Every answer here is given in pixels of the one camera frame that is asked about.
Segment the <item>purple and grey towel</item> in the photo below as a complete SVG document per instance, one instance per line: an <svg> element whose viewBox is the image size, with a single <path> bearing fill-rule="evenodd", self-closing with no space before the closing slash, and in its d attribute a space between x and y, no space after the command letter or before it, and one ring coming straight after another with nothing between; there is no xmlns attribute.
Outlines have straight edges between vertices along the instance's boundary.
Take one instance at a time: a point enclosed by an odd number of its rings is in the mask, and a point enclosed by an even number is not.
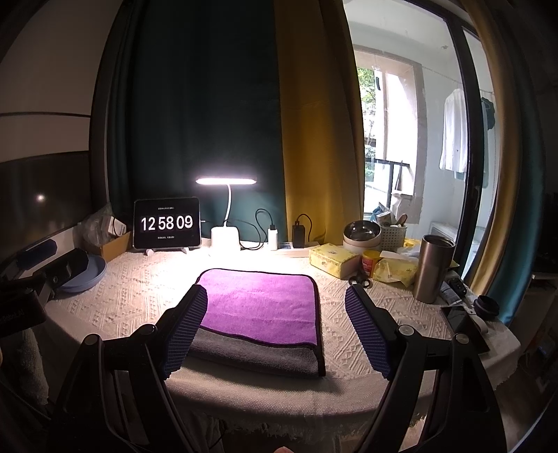
<svg viewBox="0 0 558 453"><path fill-rule="evenodd" d="M282 377L325 376L320 295L312 277L209 269L207 312L189 354Z"/></svg>

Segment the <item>white textured tablecloth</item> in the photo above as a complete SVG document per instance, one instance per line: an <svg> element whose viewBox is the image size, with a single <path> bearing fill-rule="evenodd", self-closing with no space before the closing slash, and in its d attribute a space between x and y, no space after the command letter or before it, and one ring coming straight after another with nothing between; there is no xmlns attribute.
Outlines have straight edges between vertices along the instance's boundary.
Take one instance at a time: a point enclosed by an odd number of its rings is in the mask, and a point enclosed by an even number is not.
<svg viewBox="0 0 558 453"><path fill-rule="evenodd" d="M347 315L348 282L306 258L207 248L127 252L93 288L50 301L45 327L68 351L91 333L126 337L158 321L196 282L206 288L208 308L167 382L175 403L321 452L354 449L387 382Z"/></svg>

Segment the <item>cardboard box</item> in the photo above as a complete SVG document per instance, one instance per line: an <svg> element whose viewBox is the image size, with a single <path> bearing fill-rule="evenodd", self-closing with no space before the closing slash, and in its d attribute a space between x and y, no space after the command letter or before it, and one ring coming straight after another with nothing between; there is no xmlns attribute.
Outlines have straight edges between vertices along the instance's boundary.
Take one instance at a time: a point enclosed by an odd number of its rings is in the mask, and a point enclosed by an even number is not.
<svg viewBox="0 0 558 453"><path fill-rule="evenodd" d="M127 232L103 245L94 245L87 240L83 240L82 245L89 253L103 257L106 262L109 262L130 250L131 233Z"/></svg>

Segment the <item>black scissors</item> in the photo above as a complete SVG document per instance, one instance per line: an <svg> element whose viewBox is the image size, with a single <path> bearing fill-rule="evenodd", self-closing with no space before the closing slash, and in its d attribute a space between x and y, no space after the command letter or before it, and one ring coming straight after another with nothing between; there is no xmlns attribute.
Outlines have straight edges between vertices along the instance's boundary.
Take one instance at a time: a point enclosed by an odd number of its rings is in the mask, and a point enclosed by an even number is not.
<svg viewBox="0 0 558 453"><path fill-rule="evenodd" d="M363 268L359 268L348 278L348 283L350 285L360 285L366 289L372 286L372 278Z"/></svg>

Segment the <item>yellow wet wipes pack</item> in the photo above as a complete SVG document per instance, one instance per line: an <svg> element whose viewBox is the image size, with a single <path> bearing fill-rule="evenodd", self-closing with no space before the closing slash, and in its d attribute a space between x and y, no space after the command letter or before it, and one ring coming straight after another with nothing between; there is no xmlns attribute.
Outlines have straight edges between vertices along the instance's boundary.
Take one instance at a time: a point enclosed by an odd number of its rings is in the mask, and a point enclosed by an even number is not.
<svg viewBox="0 0 558 453"><path fill-rule="evenodd" d="M415 280L417 270L417 260L383 258L376 264L372 279L383 283L399 282L409 287Z"/></svg>

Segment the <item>yellow red can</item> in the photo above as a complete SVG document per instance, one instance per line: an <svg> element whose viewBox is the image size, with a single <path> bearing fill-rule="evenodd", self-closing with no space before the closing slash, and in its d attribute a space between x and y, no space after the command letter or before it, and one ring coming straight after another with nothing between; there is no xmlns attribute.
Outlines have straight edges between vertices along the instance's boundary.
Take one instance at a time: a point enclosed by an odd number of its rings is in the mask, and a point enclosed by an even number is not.
<svg viewBox="0 0 558 453"><path fill-rule="evenodd" d="M381 252L378 250L367 249L361 255L362 270L367 277L372 277L376 264L381 260Z"/></svg>

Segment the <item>yellow tissue box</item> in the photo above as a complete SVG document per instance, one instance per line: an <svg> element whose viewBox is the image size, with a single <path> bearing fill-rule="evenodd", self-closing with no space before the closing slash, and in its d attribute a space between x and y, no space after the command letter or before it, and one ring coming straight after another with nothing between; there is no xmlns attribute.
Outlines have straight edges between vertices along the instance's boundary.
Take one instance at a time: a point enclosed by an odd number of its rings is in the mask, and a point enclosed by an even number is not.
<svg viewBox="0 0 558 453"><path fill-rule="evenodd" d="M323 244L311 247L308 252L309 263L332 277L344 279L356 273L361 257L343 246Z"/></svg>

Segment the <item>white perforated basket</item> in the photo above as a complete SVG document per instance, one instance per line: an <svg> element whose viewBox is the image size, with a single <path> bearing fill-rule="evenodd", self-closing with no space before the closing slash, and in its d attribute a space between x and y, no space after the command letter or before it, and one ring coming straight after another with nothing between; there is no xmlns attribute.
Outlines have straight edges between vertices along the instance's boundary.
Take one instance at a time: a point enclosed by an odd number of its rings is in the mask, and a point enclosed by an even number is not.
<svg viewBox="0 0 558 453"><path fill-rule="evenodd" d="M405 225L382 225L380 249L395 252L398 248L403 247L407 234Z"/></svg>

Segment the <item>tablet showing clock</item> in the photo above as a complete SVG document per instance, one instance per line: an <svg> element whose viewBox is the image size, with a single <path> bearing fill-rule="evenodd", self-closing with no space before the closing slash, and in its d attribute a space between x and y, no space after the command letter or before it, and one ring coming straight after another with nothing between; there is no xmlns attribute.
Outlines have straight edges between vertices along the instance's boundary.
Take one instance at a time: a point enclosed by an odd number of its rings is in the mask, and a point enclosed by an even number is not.
<svg viewBox="0 0 558 453"><path fill-rule="evenodd" d="M202 243L197 197L139 199L133 206L133 248L198 247Z"/></svg>

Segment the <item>white desk lamp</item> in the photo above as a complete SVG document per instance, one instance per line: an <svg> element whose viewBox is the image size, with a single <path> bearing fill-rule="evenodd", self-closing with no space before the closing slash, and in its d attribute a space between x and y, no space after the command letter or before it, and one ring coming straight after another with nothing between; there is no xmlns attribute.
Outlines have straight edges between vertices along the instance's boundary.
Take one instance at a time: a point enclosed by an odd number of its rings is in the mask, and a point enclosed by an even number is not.
<svg viewBox="0 0 558 453"><path fill-rule="evenodd" d="M202 186L224 186L227 189L227 205L222 224L211 229L211 249L216 253L239 252L241 250L239 232L234 226L228 225L232 207L232 188L255 185L256 179L248 176L201 176L196 179L196 183Z"/></svg>

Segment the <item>right yellow teal curtain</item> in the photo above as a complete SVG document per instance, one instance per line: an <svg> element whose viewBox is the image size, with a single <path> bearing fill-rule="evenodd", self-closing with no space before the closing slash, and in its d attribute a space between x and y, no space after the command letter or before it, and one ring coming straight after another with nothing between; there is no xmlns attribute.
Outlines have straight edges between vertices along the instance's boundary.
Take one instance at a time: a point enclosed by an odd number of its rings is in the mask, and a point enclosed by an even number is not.
<svg viewBox="0 0 558 453"><path fill-rule="evenodd" d="M510 324L526 292L542 225L544 144L533 72L520 40L515 1L466 1L497 101L499 177L485 248L472 287L500 306Z"/></svg>

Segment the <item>black power bank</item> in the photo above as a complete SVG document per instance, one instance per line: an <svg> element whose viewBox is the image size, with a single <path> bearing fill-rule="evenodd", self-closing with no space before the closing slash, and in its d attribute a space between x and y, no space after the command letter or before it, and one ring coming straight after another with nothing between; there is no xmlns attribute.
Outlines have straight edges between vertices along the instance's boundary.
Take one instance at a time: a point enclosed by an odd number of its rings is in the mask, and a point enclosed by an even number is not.
<svg viewBox="0 0 558 453"><path fill-rule="evenodd" d="M301 219L306 218L309 224L309 229L301 223ZM291 228L291 240L294 248L305 248L310 241L310 233L313 228L312 219L306 213L301 213L295 219Z"/></svg>

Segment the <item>white charger adapter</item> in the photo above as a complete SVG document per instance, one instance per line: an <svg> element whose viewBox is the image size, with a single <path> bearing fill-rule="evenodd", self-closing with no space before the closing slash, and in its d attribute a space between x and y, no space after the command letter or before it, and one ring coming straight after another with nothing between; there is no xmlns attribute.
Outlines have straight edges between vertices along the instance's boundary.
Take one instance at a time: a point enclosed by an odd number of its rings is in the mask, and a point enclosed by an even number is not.
<svg viewBox="0 0 558 453"><path fill-rule="evenodd" d="M267 229L267 246L269 250L276 251L278 246L278 230L274 224L270 224Z"/></svg>

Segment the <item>dark green curtain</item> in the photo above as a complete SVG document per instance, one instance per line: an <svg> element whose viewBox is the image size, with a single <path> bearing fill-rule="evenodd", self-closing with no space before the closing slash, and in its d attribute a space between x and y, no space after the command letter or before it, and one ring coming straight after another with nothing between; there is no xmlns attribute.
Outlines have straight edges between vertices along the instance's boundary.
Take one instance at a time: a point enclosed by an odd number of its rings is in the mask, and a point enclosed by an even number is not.
<svg viewBox="0 0 558 453"><path fill-rule="evenodd" d="M126 1L113 23L116 60L107 164L115 216L144 198L195 196L202 228L223 220L224 186L248 176L230 220L244 241L287 229L280 89L271 1Z"/></svg>

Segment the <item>mustard yellow curtain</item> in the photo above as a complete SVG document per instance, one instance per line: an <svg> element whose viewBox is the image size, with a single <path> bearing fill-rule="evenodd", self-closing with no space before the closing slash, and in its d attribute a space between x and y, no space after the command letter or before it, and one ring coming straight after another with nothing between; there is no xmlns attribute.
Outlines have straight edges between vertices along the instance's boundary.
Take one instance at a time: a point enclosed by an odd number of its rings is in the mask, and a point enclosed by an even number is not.
<svg viewBox="0 0 558 453"><path fill-rule="evenodd" d="M364 133L354 48L341 1L274 4L287 221L341 244L363 215Z"/></svg>

